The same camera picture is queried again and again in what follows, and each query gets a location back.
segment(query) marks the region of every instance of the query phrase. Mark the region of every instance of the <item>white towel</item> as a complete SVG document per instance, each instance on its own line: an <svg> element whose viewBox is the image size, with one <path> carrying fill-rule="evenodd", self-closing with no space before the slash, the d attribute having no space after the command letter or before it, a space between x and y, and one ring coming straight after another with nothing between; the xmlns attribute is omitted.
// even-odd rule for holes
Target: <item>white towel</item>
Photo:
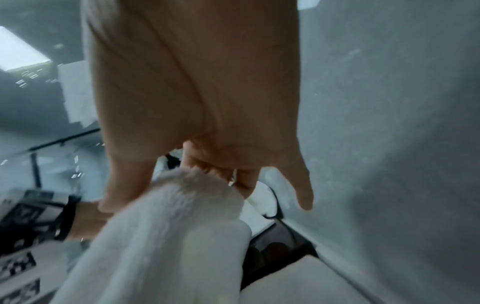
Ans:
<svg viewBox="0 0 480 304"><path fill-rule="evenodd" d="M238 220L243 201L224 181L199 170L162 174L146 195L110 220L52 304L319 303L323 285L333 283L312 259L240 293L252 235ZM343 282L337 291L348 287Z"/></svg>

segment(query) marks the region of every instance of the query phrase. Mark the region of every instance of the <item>ceiling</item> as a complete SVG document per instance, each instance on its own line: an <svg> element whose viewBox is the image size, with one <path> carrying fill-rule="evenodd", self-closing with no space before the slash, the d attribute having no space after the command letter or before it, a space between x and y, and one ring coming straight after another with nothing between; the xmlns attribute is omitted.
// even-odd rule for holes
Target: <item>ceiling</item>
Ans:
<svg viewBox="0 0 480 304"><path fill-rule="evenodd" d="M97 128L96 123L84 129L79 123L68 122L57 81L57 65L84 58L79 0L7 0L0 4L0 27L52 60L29 71L38 74L35 79L27 77L25 71L0 70L0 131L54 140ZM20 80L27 85L20 87Z"/></svg>

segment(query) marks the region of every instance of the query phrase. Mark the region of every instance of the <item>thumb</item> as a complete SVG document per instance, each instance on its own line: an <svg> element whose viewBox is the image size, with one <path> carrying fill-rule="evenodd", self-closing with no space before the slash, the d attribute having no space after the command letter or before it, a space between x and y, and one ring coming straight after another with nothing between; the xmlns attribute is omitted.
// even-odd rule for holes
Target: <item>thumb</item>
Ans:
<svg viewBox="0 0 480 304"><path fill-rule="evenodd" d="M113 154L109 160L110 176L98 209L115 213L145 192L152 181L157 160L132 161Z"/></svg>
<svg viewBox="0 0 480 304"><path fill-rule="evenodd" d="M300 207L303 210L311 210L313 208L314 192L310 183L310 172L300 151L297 152L293 162L290 162L287 166L278 166L277 169L295 189Z"/></svg>

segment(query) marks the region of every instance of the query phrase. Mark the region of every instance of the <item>ceiling light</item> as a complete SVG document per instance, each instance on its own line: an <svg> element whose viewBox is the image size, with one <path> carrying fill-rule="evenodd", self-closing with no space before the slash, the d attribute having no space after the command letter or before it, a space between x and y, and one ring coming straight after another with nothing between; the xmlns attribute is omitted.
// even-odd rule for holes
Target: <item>ceiling light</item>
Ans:
<svg viewBox="0 0 480 304"><path fill-rule="evenodd" d="M0 27L0 69L14 72L52 61L4 27Z"/></svg>

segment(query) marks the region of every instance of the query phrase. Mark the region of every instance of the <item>hand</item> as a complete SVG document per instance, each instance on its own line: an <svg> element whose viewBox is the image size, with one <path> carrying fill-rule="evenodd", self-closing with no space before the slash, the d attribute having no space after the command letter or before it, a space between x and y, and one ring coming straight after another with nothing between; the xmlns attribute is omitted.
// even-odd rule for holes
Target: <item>hand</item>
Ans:
<svg viewBox="0 0 480 304"><path fill-rule="evenodd" d="M313 191L297 140L295 0L84 0L84 44L111 173L100 210L116 212L183 144L182 166L248 197L277 167L303 209Z"/></svg>
<svg viewBox="0 0 480 304"><path fill-rule="evenodd" d="M76 205L75 218L68 239L93 239L107 224L112 214L99 211L99 202L82 202Z"/></svg>

